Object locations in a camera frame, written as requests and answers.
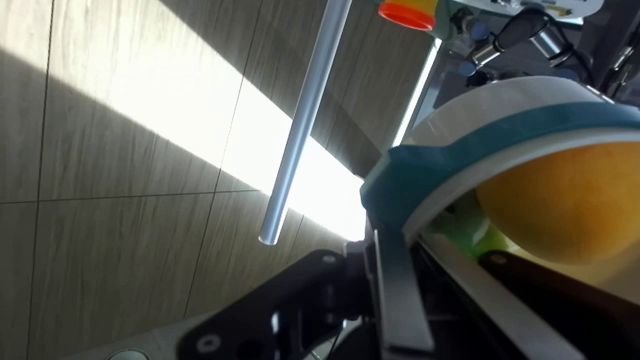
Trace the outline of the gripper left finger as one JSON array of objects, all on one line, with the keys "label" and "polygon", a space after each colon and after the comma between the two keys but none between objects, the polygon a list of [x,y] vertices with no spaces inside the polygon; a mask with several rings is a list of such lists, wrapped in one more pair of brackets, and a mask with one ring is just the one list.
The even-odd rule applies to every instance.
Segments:
[{"label": "gripper left finger", "polygon": [[320,249],[189,330],[178,360],[303,360],[361,318],[357,353],[427,359],[435,339],[403,233],[377,229],[345,253]]}]

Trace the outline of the green toy vegetable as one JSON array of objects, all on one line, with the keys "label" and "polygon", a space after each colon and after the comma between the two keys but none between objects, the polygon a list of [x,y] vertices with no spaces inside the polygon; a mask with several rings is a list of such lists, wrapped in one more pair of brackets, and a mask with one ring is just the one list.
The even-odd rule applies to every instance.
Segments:
[{"label": "green toy vegetable", "polygon": [[441,210],[423,228],[421,235],[425,239],[443,236],[473,259],[489,251],[512,252],[519,249],[483,212],[474,190]]}]

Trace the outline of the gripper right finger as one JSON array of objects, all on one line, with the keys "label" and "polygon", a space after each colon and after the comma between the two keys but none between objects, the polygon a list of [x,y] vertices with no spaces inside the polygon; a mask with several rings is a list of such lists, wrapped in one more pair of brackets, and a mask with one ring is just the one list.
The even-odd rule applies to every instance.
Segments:
[{"label": "gripper right finger", "polygon": [[586,360],[640,360],[640,305],[507,251],[478,264]]}]

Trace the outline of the white bowl with teal band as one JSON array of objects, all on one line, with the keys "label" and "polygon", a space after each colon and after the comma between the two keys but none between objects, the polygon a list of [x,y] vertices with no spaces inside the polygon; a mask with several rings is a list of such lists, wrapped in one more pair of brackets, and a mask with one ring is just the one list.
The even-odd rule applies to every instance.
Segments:
[{"label": "white bowl with teal band", "polygon": [[[574,148],[640,142],[640,110],[573,80],[501,80],[442,105],[391,148],[360,198],[375,230],[400,231],[409,249],[435,353],[423,360],[586,360],[569,340],[443,235],[422,230],[482,182]],[[334,357],[355,351],[364,322]]]}]

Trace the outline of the yellow and orange toy cup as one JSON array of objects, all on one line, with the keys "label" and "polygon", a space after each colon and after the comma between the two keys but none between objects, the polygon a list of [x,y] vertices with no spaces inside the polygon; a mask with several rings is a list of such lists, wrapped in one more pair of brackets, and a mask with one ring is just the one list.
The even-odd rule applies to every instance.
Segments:
[{"label": "yellow and orange toy cup", "polygon": [[395,24],[413,30],[432,31],[439,0],[382,0],[378,14]]}]

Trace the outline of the orange toy fruit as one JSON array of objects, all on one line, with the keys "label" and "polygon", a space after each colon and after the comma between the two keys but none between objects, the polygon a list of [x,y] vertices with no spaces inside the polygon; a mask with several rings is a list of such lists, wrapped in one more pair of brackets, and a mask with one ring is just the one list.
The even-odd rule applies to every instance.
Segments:
[{"label": "orange toy fruit", "polygon": [[640,241],[640,142],[580,146],[475,188],[490,221],[542,260],[582,265]]}]

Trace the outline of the silver metal pole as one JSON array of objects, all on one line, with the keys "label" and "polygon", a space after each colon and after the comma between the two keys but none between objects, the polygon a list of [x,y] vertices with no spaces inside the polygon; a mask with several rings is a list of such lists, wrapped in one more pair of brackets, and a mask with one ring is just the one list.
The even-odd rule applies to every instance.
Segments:
[{"label": "silver metal pole", "polygon": [[327,0],[258,239],[275,246],[298,165],[322,102],[353,0]]}]

